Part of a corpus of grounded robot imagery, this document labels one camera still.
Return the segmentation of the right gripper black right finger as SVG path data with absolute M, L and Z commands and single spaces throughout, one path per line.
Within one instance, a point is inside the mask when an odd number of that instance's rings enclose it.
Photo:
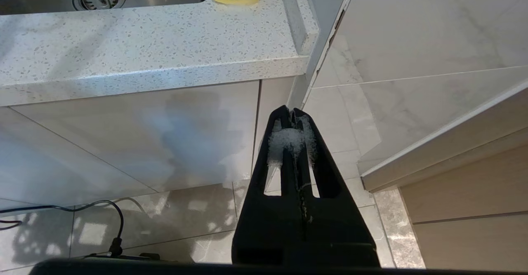
M 375 240 L 313 119 L 295 108 L 294 120 L 304 140 L 295 162 L 303 250 L 317 264 L 379 267 Z

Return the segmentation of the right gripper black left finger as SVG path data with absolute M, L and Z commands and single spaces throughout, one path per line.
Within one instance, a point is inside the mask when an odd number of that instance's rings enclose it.
M 232 263 L 285 264 L 305 239 L 305 128 L 280 106 L 269 116 L 232 241 Z

